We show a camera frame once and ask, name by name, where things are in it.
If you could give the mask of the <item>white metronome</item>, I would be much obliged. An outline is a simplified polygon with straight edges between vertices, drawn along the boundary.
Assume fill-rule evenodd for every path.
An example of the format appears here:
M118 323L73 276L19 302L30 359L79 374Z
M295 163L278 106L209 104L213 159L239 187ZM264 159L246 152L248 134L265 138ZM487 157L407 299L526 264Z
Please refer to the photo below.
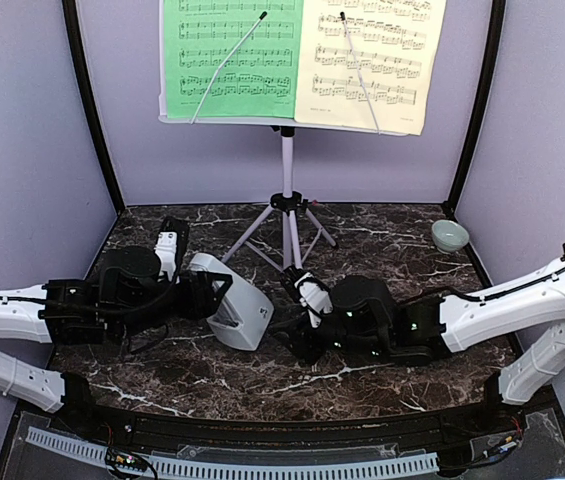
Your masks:
M224 345L237 350L255 351L274 313L269 298L210 254L195 254L189 269L231 276L231 286L224 294L217 312L207 318L207 323Z

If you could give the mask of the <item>white perforated music stand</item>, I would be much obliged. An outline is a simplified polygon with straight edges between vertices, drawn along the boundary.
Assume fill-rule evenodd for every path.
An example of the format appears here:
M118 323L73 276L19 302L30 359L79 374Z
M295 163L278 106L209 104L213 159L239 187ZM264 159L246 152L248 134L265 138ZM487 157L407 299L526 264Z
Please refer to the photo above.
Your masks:
M300 214L307 212L306 200L300 193L295 191L293 187L293 166L294 166L294 138L296 130L300 127L338 129L345 131L363 131L375 133L378 135L396 135L381 132L372 132L368 130L347 130L341 127L328 127L312 124L302 124L295 121L294 116L291 119L284 118L262 118L262 117L246 117L246 118L206 118L200 121L183 121L169 120L161 116L161 119L169 123L187 122L194 123L224 123L233 121L239 124L261 124L268 125L276 130L281 137L282 142L282 189L278 194L272 196L269 204L270 212L279 212L282 222L282 248L284 267L295 266L300 267L307 257L307 251L302 249L299 244L299 232L297 219Z

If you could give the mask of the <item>green sheet music page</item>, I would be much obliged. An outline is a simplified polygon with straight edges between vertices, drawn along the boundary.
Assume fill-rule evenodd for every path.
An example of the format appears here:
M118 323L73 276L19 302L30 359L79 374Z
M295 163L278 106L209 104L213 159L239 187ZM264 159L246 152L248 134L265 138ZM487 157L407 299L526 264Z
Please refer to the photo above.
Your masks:
M164 1L160 114L169 120L295 114L301 1Z

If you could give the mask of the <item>yellow sheet music page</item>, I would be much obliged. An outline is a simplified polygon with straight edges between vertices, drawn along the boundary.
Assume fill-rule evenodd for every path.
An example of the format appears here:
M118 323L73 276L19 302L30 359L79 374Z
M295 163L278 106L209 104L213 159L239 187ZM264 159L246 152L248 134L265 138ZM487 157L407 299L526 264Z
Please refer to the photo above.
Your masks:
M295 121L420 135L445 11L443 1L305 2Z

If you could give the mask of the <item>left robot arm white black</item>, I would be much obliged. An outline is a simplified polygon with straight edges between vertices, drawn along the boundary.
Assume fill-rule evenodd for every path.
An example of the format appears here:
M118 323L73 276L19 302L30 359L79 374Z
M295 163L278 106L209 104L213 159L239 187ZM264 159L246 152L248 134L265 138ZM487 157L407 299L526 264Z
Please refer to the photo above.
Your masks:
M50 280L0 292L0 339L55 345L111 341L129 346L134 336L166 328L168 318L214 315L235 274L182 270L176 249L131 246L110 250L96 281ZM0 351L0 392L49 413L62 413L82 436L103 427L88 381L37 368Z

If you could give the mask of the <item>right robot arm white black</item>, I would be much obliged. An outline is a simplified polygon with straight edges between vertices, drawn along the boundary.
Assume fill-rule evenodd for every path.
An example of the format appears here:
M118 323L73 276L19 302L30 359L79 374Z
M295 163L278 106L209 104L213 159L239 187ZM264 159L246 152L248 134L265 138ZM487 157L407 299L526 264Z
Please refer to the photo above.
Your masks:
M546 331L486 382L486 401L472 413L483 434L496 432L565 368L565 243L560 257L534 272L474 293L438 287L398 302L386 283L349 275L329 287L311 272L287 268L281 283L301 314L272 333L313 365L328 350L425 366L454 353L539 324Z

